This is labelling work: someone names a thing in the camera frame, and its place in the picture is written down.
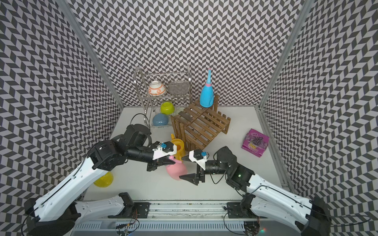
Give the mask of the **blue spray bottle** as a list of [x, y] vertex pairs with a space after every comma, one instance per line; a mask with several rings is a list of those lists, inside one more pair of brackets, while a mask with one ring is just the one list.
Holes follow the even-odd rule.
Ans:
[[199, 102], [204, 108], [210, 108], [214, 104], [214, 89], [212, 87], [211, 72], [212, 70], [208, 69], [208, 77], [200, 94]]

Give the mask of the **yellow watering can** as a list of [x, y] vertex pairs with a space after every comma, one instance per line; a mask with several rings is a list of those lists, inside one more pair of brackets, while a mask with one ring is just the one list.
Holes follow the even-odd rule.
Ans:
[[186, 155], [185, 145], [181, 139], [175, 138], [174, 134], [171, 134], [171, 142], [177, 147], [177, 152], [174, 155], [177, 160], [182, 160], [182, 157]]

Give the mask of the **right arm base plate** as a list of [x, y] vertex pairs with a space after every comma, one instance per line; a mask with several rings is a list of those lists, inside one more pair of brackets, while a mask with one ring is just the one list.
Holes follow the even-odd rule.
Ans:
[[230, 219], [257, 218], [257, 216], [252, 213], [250, 208], [240, 205], [240, 202], [227, 202], [226, 208], [228, 218]]

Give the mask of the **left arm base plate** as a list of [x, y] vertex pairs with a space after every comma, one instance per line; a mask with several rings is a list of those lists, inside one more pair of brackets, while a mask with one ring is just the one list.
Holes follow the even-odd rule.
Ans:
[[150, 202], [136, 202], [133, 205], [126, 205], [116, 218], [136, 218], [145, 219], [148, 217]]

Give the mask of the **pink spray bottle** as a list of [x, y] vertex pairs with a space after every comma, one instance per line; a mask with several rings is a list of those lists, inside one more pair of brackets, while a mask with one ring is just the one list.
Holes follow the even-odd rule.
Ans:
[[174, 164], [166, 165], [166, 171], [171, 178], [174, 180], [180, 181], [180, 176], [184, 176], [188, 174], [188, 170], [184, 163], [181, 160], [177, 160], [175, 156], [170, 156], [170, 160], [174, 161]]

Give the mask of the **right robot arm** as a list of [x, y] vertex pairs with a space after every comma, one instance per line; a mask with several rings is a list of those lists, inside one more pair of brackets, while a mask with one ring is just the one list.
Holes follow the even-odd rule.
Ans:
[[197, 149], [182, 157], [197, 164], [196, 173], [180, 176], [194, 185], [205, 181], [206, 175], [221, 174], [226, 183], [245, 194], [240, 210], [245, 216], [255, 215], [282, 223], [303, 236], [328, 236], [333, 216], [328, 204], [319, 197], [308, 199], [288, 192], [241, 165], [227, 147], [222, 147], [209, 160], [209, 154]]

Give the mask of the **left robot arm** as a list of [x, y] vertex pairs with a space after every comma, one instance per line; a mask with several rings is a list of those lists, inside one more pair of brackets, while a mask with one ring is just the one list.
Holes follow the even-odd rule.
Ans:
[[142, 124], [131, 124], [124, 134], [95, 144], [79, 166], [62, 182], [39, 198], [24, 204], [24, 236], [63, 236], [76, 225], [101, 217], [129, 218], [135, 214], [127, 192], [105, 200], [81, 202], [80, 195], [95, 181], [129, 160], [147, 163], [151, 172], [173, 165], [177, 146], [171, 141], [152, 142], [151, 131]]

